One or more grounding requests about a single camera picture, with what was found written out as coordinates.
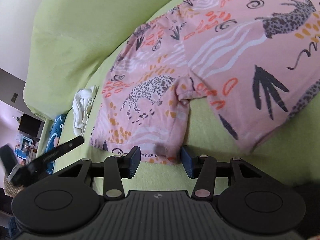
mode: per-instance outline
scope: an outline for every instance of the blue gripper pad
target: blue gripper pad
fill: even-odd
[[[182,165],[183,165],[188,177],[191,179],[194,179],[195,177],[193,174],[193,158],[187,152],[187,149],[185,146],[181,147],[180,154],[181,154]]]

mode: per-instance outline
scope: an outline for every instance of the pink wall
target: pink wall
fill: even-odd
[[[21,117],[22,112],[0,101],[0,147],[9,144],[12,149],[16,146],[19,123],[14,119]],[[4,188],[4,168],[0,162],[0,187]]]

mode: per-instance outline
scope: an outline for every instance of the green couch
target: green couch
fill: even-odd
[[[43,153],[52,119],[67,113],[75,92],[100,86],[126,39],[143,22],[165,13],[182,0],[43,0],[36,18],[24,99],[29,108],[46,120],[39,145]],[[101,162],[112,155],[90,147],[88,142],[101,103],[101,87],[85,132],[86,142],[56,161],[55,171],[84,158]],[[215,119],[207,101],[191,101],[185,143],[199,154],[219,161],[239,156],[228,132]],[[296,185],[320,179],[320,97],[316,97],[272,138],[243,158],[279,181]],[[72,139],[73,111],[69,111],[60,142]],[[123,179],[125,191],[191,191],[195,180],[182,165],[141,163],[133,179]],[[227,186],[216,183],[216,193]],[[102,194],[102,179],[94,189]]]

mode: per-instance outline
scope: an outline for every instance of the circular pad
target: circular pad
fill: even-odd
[[[88,223],[99,206],[99,196],[84,182],[54,176],[17,194],[12,212],[23,230],[59,234]]]
[[[245,179],[221,193],[218,209],[233,226],[256,234],[280,234],[302,221],[306,205],[294,190],[274,180]]]
[[[48,199],[54,199],[54,202],[48,202]],[[48,190],[40,193],[36,197],[35,202],[43,210],[59,210],[71,204],[72,195],[63,190]]]
[[[272,192],[256,191],[245,197],[245,203],[258,212],[274,212],[282,206],[282,199]]]

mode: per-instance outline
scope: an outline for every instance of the ribbed black surface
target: ribbed black surface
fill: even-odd
[[[207,202],[191,200],[184,191],[132,191],[107,203],[86,228],[65,236],[31,236],[17,240],[303,240],[294,232],[252,236],[223,222]]]

